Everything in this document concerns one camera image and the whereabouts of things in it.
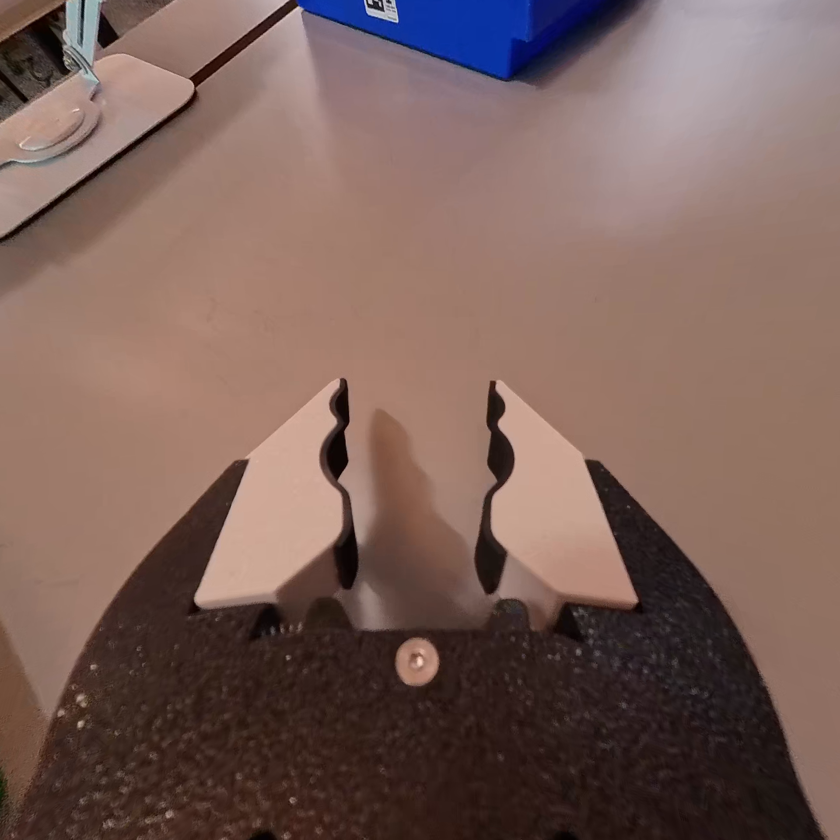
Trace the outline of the beige desk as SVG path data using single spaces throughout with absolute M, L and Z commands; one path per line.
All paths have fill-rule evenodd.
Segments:
M 838 2 L 640 2 L 505 82 L 295 11 L 3 242 L 27 735 L 163 533 L 341 376 L 364 617 L 479 619 L 500 379 L 706 576 L 838 838 L 838 52 Z

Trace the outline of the monitor stand base plate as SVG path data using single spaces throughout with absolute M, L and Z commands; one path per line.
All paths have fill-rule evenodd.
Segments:
M 1 237 L 60 200 L 193 100 L 188 78 L 125 54 L 76 74 L 2 122 Z

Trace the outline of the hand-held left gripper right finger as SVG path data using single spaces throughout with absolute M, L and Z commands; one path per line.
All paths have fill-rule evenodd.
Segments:
M 487 394 L 487 466 L 475 568 L 495 613 L 568 632 L 572 607 L 639 609 L 586 458 L 503 381 Z

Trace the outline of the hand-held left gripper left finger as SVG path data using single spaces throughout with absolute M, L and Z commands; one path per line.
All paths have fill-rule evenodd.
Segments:
M 359 550 L 340 481 L 349 424 L 349 386 L 339 378 L 248 455 L 194 594 L 199 610 L 265 604 L 298 624 L 353 587 Z

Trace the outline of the blue plastic box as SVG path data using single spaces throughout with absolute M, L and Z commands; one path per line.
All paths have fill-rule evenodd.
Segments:
M 513 78 L 608 1 L 298 1 L 304 12 L 501 80 Z

